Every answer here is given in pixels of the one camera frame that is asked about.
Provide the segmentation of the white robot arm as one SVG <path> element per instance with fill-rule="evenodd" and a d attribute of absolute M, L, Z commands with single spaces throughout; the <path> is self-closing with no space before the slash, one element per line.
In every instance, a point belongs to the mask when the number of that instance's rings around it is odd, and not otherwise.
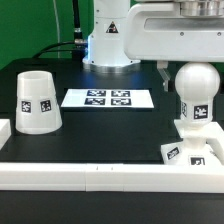
<path fill-rule="evenodd" d="M 155 61 L 168 85 L 168 63 L 224 62 L 224 0 L 93 0 L 94 28 L 84 67 L 121 73 Z"/>

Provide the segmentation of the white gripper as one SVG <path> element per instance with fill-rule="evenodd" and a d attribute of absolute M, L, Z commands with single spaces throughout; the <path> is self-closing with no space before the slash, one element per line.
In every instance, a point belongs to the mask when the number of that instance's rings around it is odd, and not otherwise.
<path fill-rule="evenodd" d="M 168 61 L 224 62 L 224 0 L 137 0 L 127 15 L 124 51 L 155 60 L 165 92 Z"/>

